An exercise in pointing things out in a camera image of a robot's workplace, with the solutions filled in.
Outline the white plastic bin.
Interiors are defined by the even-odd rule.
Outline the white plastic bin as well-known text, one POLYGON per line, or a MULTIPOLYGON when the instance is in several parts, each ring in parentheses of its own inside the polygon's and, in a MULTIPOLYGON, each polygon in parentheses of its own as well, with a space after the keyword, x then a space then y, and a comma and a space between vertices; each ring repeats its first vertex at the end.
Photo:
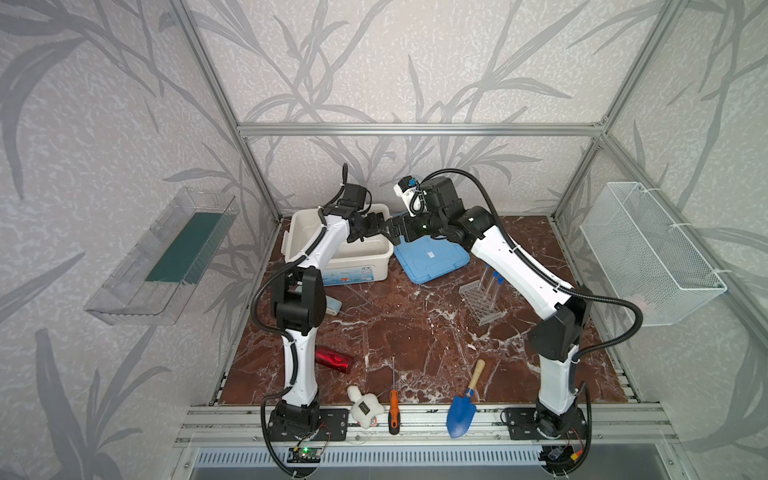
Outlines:
MULTIPOLYGON (((299 255, 321 225, 315 210, 299 210, 291 217, 289 230, 283 235, 281 252, 285 260, 299 255)), ((389 260, 394 247, 383 235, 354 243, 344 241, 328 265, 322 270, 325 286, 383 281, 388 276, 389 260)))

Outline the blue capped test tube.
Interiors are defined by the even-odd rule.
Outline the blue capped test tube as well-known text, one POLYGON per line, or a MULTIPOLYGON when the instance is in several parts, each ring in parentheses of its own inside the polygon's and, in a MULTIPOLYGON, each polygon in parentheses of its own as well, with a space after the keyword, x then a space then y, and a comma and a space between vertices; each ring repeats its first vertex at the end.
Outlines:
POLYGON ((486 265, 478 282, 478 294, 480 295, 482 302, 488 301, 488 291, 494 283, 493 274, 493 268, 490 265, 486 265))
POLYGON ((492 306, 497 302, 503 283, 504 278, 498 272, 494 272, 488 288, 488 300, 492 306))

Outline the clear acrylic test tube rack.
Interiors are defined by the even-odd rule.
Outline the clear acrylic test tube rack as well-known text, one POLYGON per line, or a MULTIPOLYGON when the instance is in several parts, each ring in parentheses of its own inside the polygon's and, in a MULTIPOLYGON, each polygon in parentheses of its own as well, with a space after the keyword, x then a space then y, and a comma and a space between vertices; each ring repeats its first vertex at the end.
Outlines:
POLYGON ((477 319, 480 326, 487 325, 495 320, 502 318, 505 312, 497 305, 492 306, 489 302, 482 302, 478 294, 478 282, 474 281, 459 288, 459 294, 469 308, 471 313, 477 319))

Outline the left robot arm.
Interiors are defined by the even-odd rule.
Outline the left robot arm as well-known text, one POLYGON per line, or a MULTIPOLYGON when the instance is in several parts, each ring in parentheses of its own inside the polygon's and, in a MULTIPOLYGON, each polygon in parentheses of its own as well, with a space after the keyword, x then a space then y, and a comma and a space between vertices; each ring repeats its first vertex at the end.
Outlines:
POLYGON ((339 248, 378 232, 384 217, 369 212, 367 188, 346 184, 317 210, 319 224, 271 284, 271 313, 283 336, 285 386, 274 422, 313 430, 320 422, 315 343, 327 307, 322 271, 339 248))

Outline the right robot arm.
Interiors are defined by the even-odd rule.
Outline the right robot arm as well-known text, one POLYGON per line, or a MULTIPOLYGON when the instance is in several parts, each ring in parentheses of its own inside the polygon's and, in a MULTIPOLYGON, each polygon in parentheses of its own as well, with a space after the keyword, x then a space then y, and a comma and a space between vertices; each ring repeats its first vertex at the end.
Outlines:
POLYGON ((572 295, 572 285, 549 272, 504 230, 498 212, 478 180, 486 205, 467 208, 452 180, 411 176, 395 186, 407 214, 395 221, 394 238, 443 237, 484 261, 514 287, 542 319, 529 341, 540 358, 537 410, 542 422, 564 422, 574 410, 576 354, 589 303, 572 295))

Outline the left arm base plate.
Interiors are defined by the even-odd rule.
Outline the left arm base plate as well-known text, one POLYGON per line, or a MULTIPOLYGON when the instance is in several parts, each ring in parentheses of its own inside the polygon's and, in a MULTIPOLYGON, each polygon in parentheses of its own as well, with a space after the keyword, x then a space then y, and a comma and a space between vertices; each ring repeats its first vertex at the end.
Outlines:
POLYGON ((273 411, 267 423, 271 441, 298 441, 309 434, 314 441, 341 442, 346 439, 349 410, 345 408, 273 411))

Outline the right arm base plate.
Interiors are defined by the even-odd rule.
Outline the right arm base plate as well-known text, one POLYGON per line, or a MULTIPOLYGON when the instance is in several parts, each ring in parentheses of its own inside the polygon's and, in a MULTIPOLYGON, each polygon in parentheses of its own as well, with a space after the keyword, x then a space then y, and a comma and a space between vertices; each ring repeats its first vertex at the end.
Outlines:
POLYGON ((500 418, 511 440, 585 441, 590 435, 589 422, 577 406, 561 415, 538 407, 510 407, 501 412, 500 418))

